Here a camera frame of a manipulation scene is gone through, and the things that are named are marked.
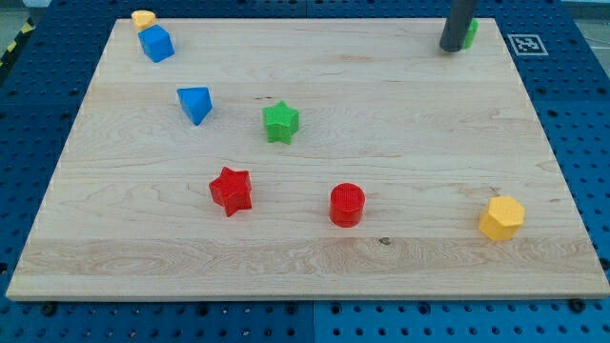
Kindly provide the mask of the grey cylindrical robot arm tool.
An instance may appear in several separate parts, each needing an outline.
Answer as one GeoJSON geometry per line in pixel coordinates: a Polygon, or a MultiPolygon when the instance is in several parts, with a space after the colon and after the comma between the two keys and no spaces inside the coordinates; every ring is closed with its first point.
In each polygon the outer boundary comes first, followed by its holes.
{"type": "Polygon", "coordinates": [[[439,39],[439,46],[442,50],[453,53],[464,48],[477,5],[478,0],[454,0],[452,2],[439,39]]]}

